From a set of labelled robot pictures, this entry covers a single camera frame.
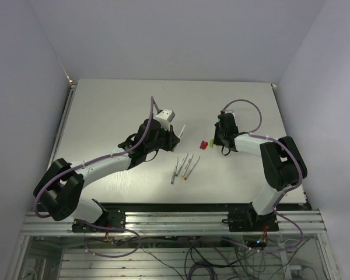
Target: gray wall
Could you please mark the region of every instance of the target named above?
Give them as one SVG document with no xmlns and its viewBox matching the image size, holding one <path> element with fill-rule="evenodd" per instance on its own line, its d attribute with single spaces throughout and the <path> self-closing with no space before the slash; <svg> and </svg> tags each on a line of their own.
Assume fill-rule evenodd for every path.
<svg viewBox="0 0 350 280">
<path fill-rule="evenodd" d="M 0 1 L 0 279 L 44 173 L 68 80 L 25 0 Z"/>
<path fill-rule="evenodd" d="M 278 83 L 325 0 L 31 0 L 72 79 Z"/>
<path fill-rule="evenodd" d="M 308 165 L 305 187 L 350 279 L 350 0 L 328 0 L 278 85 L 285 127 Z"/>
</svg>

